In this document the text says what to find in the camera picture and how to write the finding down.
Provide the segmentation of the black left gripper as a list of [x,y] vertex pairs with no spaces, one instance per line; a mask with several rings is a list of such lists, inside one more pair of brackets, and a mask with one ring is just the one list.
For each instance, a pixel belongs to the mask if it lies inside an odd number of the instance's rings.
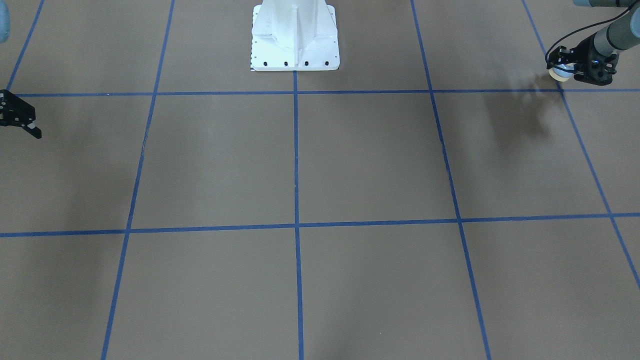
[[607,86],[613,83],[618,60],[617,50],[603,55],[596,49],[592,39],[585,39],[574,48],[557,47],[549,51],[547,69],[576,71],[574,80],[578,82]]

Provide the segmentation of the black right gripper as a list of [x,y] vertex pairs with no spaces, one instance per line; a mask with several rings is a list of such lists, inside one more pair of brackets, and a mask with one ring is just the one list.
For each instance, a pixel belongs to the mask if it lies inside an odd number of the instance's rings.
[[7,89],[0,91],[0,125],[21,127],[35,139],[42,138],[42,131],[35,125],[35,108]]

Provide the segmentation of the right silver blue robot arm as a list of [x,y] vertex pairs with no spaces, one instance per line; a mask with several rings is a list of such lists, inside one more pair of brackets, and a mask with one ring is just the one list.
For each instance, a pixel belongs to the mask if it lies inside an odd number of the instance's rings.
[[[10,37],[11,20],[10,10],[7,3],[0,2],[0,41],[6,43]],[[0,91],[0,126],[15,127],[25,130],[35,139],[42,138],[42,130],[35,122],[37,115],[35,107],[23,100],[9,89],[2,88]]]

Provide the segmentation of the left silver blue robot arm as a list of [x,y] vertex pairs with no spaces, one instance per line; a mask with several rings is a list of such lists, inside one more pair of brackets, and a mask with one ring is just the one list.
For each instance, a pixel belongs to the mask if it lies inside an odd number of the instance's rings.
[[[640,43],[640,5],[637,0],[574,0],[574,5],[590,8],[620,8],[614,18],[592,23],[558,39],[545,54],[546,69],[558,82],[574,79],[584,84],[607,86],[613,83],[620,54]],[[566,38],[604,25],[572,48],[562,46]]]

